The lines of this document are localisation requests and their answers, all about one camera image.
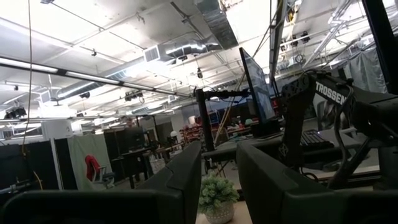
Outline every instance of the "black cable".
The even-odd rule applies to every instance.
[[[316,182],[319,182],[319,179],[318,179],[318,177],[317,177],[315,174],[310,173],[310,172],[304,172],[304,171],[303,171],[303,167],[300,167],[300,173],[301,173],[304,177],[306,177],[306,178],[308,178],[308,179],[311,179],[311,180],[314,180],[314,181],[316,181]]]
[[[344,109],[346,108],[346,105],[351,101],[351,98],[354,94],[354,90],[352,87],[345,85],[345,87],[347,87],[349,89],[349,93],[348,96],[346,98],[346,100],[344,101],[343,105],[339,108],[336,117],[335,117],[335,123],[334,123],[334,130],[335,130],[335,136],[338,142],[338,145],[341,149],[341,154],[342,154],[342,160],[341,160],[341,164],[339,169],[337,170],[336,174],[340,173],[341,170],[345,169],[346,165],[347,165],[347,161],[348,161],[348,151],[343,143],[343,140],[341,138],[340,135],[340,115],[342,114],[342,112],[344,111]],[[331,183],[333,183],[335,181],[335,177],[336,174],[330,179],[329,183],[328,183],[328,188],[331,187]]]

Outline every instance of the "computer monitor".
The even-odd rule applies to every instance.
[[[254,102],[254,109],[262,124],[275,117],[266,76],[256,61],[241,47],[239,48],[246,78]]]

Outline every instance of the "black metal frame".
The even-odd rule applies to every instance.
[[[235,96],[247,97],[248,91],[203,91],[203,89],[197,89],[195,96],[197,98],[199,114],[201,118],[201,126],[203,135],[205,136],[205,144],[208,152],[214,151],[213,135],[211,133],[211,125],[209,115],[207,113],[206,100],[211,97],[229,98]]]

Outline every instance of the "metal pole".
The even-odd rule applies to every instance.
[[[397,44],[381,0],[362,0],[389,93],[398,94]]]
[[[214,151],[214,143],[213,143],[213,135],[211,133],[211,125],[210,125],[210,120],[209,116],[207,113],[207,108],[206,108],[206,97],[205,93],[203,92],[202,89],[198,89],[195,92],[197,96],[197,102],[199,106],[199,114],[201,118],[201,127],[203,130],[203,135],[205,136],[205,143],[206,143],[206,149],[208,152]]]
[[[154,119],[157,141],[160,142],[159,132],[157,131],[156,118],[155,116],[152,116],[152,118]]]

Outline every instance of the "black robotic arm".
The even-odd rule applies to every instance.
[[[300,138],[305,110],[313,101],[315,93],[326,98],[339,108],[335,120],[335,133],[344,153],[339,134],[340,114],[345,113],[352,125],[369,139],[377,139],[389,145],[398,140],[398,96],[387,93],[371,93],[352,85],[352,80],[343,81],[322,71],[308,70],[300,78],[282,89],[282,106],[286,121],[281,160],[291,167],[303,165]]]

